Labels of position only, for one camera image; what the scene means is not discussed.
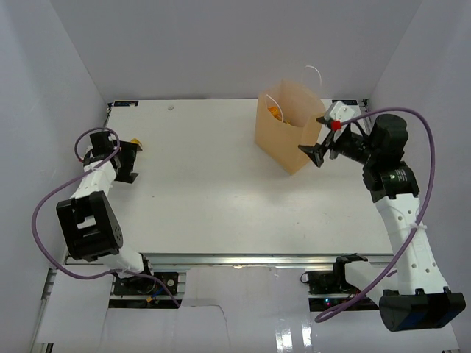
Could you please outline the yellow m&m's packet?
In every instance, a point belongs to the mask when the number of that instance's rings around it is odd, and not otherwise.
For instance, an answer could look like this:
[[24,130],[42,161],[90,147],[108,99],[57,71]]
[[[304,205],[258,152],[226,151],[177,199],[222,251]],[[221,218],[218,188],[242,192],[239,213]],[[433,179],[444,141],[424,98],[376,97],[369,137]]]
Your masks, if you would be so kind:
[[142,147],[143,144],[142,142],[140,142],[138,139],[134,138],[130,141],[131,143],[134,143],[134,144],[137,144],[138,146]]

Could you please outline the orange yellow chips bag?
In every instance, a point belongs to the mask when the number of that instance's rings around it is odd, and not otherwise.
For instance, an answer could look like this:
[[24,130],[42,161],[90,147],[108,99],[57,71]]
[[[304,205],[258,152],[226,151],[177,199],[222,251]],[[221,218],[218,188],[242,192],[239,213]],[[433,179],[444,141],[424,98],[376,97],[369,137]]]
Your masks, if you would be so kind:
[[283,122],[284,124],[291,124],[290,120],[286,120],[283,117],[282,112],[277,107],[268,107],[268,111],[276,118],[278,121]]

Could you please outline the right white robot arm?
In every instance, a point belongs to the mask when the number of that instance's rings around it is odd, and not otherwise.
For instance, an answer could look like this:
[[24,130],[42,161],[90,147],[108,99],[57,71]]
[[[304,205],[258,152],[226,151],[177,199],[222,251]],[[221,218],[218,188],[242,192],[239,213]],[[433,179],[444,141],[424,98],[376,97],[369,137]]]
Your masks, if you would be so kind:
[[406,122],[392,114],[379,115],[366,135],[352,132],[347,124],[318,118],[330,131],[315,146],[300,146],[316,166],[324,155],[340,154],[363,166],[363,181],[386,228],[394,254],[378,273],[364,256],[339,256],[331,282],[341,293],[353,288],[356,302],[368,297],[379,308],[383,324],[391,332],[438,329],[464,311],[464,295],[449,289],[433,257],[414,172],[403,161],[408,141]]

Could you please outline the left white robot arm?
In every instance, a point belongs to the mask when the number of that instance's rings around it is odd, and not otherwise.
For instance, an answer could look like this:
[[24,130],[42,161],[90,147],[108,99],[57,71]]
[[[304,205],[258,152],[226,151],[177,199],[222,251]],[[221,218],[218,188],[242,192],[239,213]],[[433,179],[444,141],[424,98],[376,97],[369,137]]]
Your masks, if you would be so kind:
[[124,243],[118,219],[108,201],[114,182],[132,184],[141,147],[117,142],[111,132],[90,134],[91,150],[82,158],[86,173],[72,196],[57,203],[56,211],[68,252],[74,260],[89,263],[102,258],[111,269],[131,271],[130,284],[139,293],[155,286],[155,275],[147,258]]

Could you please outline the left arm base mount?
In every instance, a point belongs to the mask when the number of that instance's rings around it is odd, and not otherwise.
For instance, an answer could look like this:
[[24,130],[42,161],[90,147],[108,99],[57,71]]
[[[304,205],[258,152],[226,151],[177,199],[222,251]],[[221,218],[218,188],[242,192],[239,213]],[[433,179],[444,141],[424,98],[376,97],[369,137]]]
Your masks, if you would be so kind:
[[168,295],[177,297],[179,274],[177,272],[155,272],[156,280],[143,277],[116,277],[111,291],[110,306],[136,309],[177,309]]

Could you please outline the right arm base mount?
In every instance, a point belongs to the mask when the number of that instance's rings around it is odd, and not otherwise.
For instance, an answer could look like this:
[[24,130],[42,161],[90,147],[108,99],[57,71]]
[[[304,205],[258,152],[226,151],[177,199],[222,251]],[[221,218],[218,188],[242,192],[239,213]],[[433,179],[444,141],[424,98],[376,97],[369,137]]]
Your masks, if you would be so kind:
[[308,288],[308,301],[312,313],[343,304],[361,291],[348,284],[339,284],[333,271],[305,271],[300,281]]

